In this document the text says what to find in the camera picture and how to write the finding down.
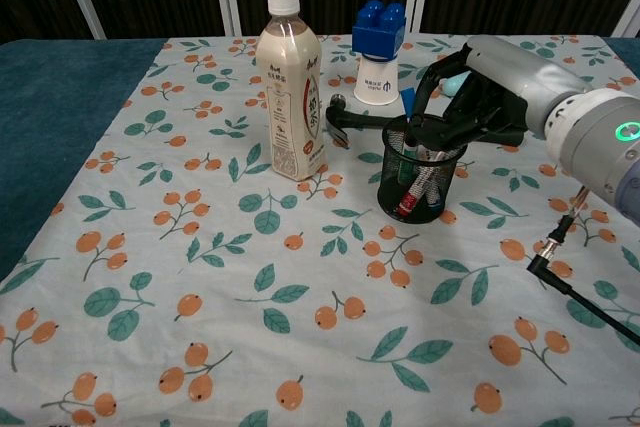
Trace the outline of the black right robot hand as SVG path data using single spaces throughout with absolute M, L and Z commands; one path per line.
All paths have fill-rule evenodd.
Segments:
M 480 53 L 465 44 L 459 51 L 432 63 L 424 73 L 414 99 L 409 133 L 432 151 L 446 151 L 473 141 L 518 146 L 527 130 L 524 99 L 489 77 L 485 67 L 471 62 Z M 445 112 L 425 112 L 440 81 L 458 74 L 468 76 Z

